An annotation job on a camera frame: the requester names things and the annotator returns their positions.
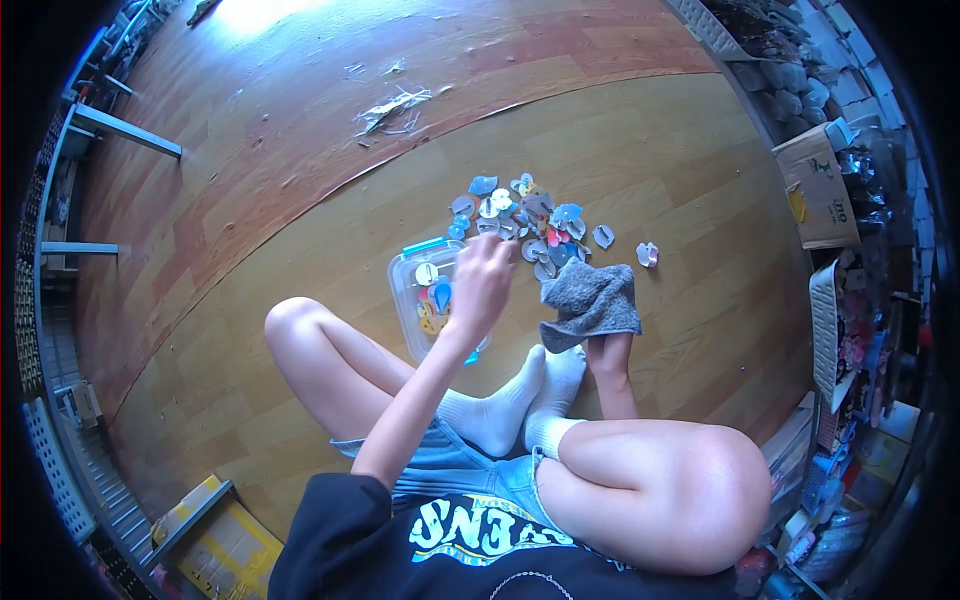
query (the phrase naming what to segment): laminate floor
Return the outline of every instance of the laminate floor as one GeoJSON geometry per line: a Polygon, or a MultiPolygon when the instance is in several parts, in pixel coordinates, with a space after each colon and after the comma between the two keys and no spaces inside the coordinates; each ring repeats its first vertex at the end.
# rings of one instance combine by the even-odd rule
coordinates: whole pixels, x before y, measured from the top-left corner
{"type": "Polygon", "coordinates": [[[660,0],[224,0],[190,29],[194,4],[158,31],[114,111],[183,158],[108,136],[91,159],[82,238],[122,251],[82,263],[78,350],[108,421],[224,275],[358,174],[516,104],[717,70],[660,0]],[[412,134],[367,149],[352,137],[397,85],[451,84],[412,134]]]}
{"type": "MultiPolygon", "coordinates": [[[[272,123],[275,110],[263,110],[272,123]]],[[[316,145],[329,141],[318,136],[316,145]]],[[[267,159],[279,150],[261,152],[267,159]]],[[[218,168],[210,164],[204,179],[218,168]]],[[[635,267],[645,333],[635,338],[630,369],[640,414],[725,423],[768,439],[811,387],[809,270],[779,172],[721,75],[630,79],[431,139],[344,185],[239,261],[150,354],[110,424],[148,514],[169,510],[212,471],[232,479],[253,515],[284,539],[306,479],[348,461],[277,371],[263,338],[267,311],[291,296],[318,299],[409,360],[388,262],[444,234],[447,207],[473,176],[522,171],[558,202],[582,205],[591,228],[613,229],[607,251],[589,240],[593,265],[635,267]],[[647,241],[660,247],[655,270],[636,262],[637,243],[647,241]]],[[[258,202],[243,206],[256,212],[258,202]]],[[[219,231],[244,218],[213,210],[194,227],[219,231]]],[[[538,322],[551,318],[539,289],[520,265],[492,345],[456,389],[485,395],[516,372],[538,341],[538,322]]],[[[598,417],[591,381],[573,414],[598,417]]]]}

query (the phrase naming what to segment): black t-shirt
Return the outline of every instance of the black t-shirt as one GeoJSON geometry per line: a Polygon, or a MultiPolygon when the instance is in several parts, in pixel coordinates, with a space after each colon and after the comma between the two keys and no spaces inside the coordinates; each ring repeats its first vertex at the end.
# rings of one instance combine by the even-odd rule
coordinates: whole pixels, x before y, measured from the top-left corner
{"type": "Polygon", "coordinates": [[[656,575],[608,559],[501,498],[423,501],[391,517],[390,493],[376,479],[315,475],[274,566],[270,600],[733,598],[732,569],[656,575]]]}

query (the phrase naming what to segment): sunlight on floor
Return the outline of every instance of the sunlight on floor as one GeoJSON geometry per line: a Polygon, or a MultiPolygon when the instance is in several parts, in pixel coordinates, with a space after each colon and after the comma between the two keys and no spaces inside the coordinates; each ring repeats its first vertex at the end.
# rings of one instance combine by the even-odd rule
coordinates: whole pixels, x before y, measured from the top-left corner
{"type": "Polygon", "coordinates": [[[235,36],[257,36],[284,17],[304,9],[333,4],[335,0],[223,0],[214,11],[219,22],[235,36]]]}

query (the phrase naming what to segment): denim shorts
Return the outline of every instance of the denim shorts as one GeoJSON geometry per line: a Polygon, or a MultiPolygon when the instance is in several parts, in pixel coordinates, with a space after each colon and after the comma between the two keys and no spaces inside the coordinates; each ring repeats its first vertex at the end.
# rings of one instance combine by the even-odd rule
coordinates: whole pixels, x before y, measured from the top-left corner
{"type": "MultiPolygon", "coordinates": [[[[344,456],[356,458],[363,440],[330,443],[344,456]]],[[[467,445],[440,417],[434,417],[410,464],[394,486],[394,510],[411,506],[424,496],[477,493],[509,500],[533,516],[540,525],[562,532],[546,515],[537,494],[534,473],[543,460],[535,445],[531,454],[495,461],[467,445]]]]}

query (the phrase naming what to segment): blue handle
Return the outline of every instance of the blue handle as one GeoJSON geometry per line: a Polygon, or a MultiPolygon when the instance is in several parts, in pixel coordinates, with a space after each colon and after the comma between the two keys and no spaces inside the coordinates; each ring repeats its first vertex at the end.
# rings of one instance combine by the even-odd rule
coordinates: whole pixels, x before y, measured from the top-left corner
{"type": "Polygon", "coordinates": [[[417,252],[422,252],[428,248],[433,248],[434,246],[442,246],[446,243],[445,237],[435,237],[432,240],[426,240],[425,242],[420,242],[419,244],[414,244],[413,246],[407,246],[401,252],[404,257],[407,257],[411,254],[416,254],[417,252]]]}

